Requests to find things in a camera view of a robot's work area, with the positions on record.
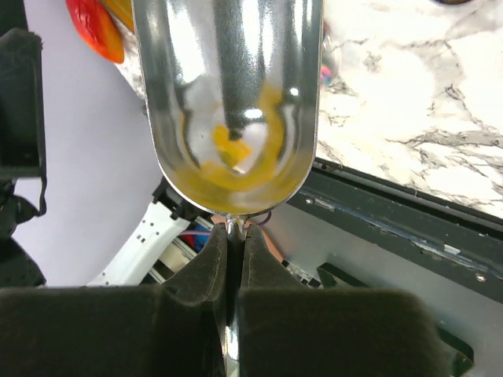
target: white marble surface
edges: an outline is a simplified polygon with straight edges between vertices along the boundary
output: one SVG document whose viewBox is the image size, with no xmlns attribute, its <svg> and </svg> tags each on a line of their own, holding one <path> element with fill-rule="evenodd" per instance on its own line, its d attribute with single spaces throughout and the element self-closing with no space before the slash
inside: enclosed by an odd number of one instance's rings
<svg viewBox="0 0 503 377">
<path fill-rule="evenodd" d="M 325 19 L 317 157 L 503 218 L 503 0 L 325 0 Z"/>
</svg>

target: red object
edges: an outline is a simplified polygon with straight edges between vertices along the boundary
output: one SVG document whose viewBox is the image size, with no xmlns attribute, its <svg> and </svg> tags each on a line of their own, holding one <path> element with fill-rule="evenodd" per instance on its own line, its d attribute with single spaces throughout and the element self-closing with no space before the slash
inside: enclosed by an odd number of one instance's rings
<svg viewBox="0 0 503 377">
<path fill-rule="evenodd" d="M 98 0 L 66 0 L 73 25 L 87 45 L 105 59 L 124 62 L 123 40 Z"/>
</svg>

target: black metal frame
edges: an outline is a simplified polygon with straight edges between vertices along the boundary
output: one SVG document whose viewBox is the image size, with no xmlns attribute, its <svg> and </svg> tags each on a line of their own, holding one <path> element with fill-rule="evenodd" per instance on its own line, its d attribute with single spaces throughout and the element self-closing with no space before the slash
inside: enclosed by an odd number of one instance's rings
<svg viewBox="0 0 503 377">
<path fill-rule="evenodd" d="M 288 202 L 503 303 L 503 220 L 317 159 Z"/>
</svg>

